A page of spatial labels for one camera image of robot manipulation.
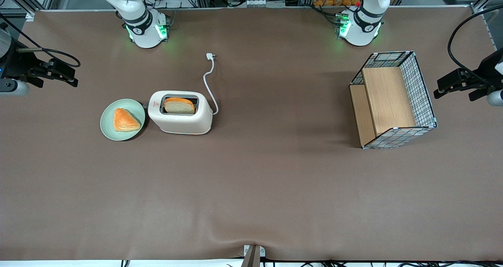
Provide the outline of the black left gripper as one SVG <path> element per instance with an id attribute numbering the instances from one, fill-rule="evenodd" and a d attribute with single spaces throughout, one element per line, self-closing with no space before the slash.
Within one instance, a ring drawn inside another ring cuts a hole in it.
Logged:
<path id="1" fill-rule="evenodd" d="M 433 92 L 435 99 L 456 91 L 475 89 L 469 94 L 469 99 L 474 102 L 482 97 L 502 90 L 502 55 L 500 48 L 481 61 L 479 67 L 472 74 L 458 68 L 438 79 L 438 89 Z"/>

